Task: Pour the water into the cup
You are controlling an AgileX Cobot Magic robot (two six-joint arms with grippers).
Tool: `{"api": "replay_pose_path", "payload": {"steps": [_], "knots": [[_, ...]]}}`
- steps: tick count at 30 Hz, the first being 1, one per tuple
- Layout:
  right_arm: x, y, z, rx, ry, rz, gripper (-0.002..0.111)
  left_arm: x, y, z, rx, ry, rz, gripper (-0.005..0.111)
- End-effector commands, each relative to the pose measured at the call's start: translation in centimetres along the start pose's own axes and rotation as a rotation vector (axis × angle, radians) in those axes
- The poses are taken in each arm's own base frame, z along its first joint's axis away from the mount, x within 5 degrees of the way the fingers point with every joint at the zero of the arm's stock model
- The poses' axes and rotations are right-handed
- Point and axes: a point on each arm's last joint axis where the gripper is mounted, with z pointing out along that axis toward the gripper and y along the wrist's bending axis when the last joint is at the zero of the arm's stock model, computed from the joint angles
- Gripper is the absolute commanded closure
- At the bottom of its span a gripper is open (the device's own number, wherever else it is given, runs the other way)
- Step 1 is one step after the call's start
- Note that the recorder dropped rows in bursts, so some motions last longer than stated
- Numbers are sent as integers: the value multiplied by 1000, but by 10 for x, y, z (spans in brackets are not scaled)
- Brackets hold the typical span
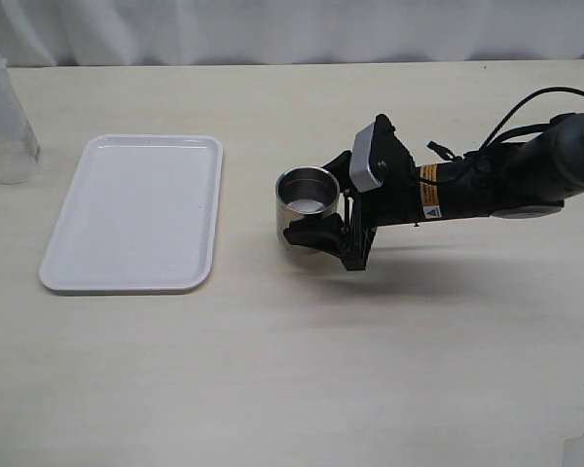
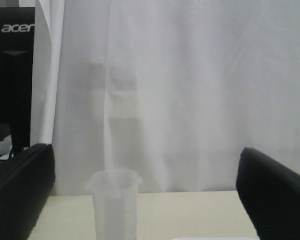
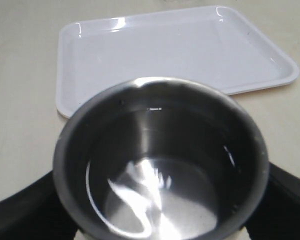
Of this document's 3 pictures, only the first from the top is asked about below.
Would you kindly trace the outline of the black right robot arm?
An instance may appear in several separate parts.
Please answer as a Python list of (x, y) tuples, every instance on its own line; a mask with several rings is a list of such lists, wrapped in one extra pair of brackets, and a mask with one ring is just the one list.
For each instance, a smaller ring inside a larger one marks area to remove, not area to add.
[(379, 114), (334, 160), (284, 172), (275, 185), (280, 242), (363, 270), (380, 227), (542, 217), (584, 193), (584, 113), (513, 128), (463, 156), (429, 146), (443, 162), (416, 164)]

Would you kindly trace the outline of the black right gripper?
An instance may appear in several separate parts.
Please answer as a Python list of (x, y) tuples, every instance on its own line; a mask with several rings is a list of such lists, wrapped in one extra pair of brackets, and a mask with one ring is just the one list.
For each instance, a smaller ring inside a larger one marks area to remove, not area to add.
[(380, 188), (359, 193), (349, 177), (352, 153), (343, 151), (322, 168), (331, 173), (352, 199), (350, 217), (347, 219), (347, 236), (343, 234), (344, 222), (340, 216), (304, 218), (292, 221), (283, 230), (283, 236), (292, 246), (326, 253), (341, 261), (348, 271), (366, 269), (372, 244), (379, 227), (400, 224), (414, 218), (415, 162), (410, 151), (396, 137), (395, 126), (385, 114), (374, 119), (375, 135), (371, 161), (383, 180)]

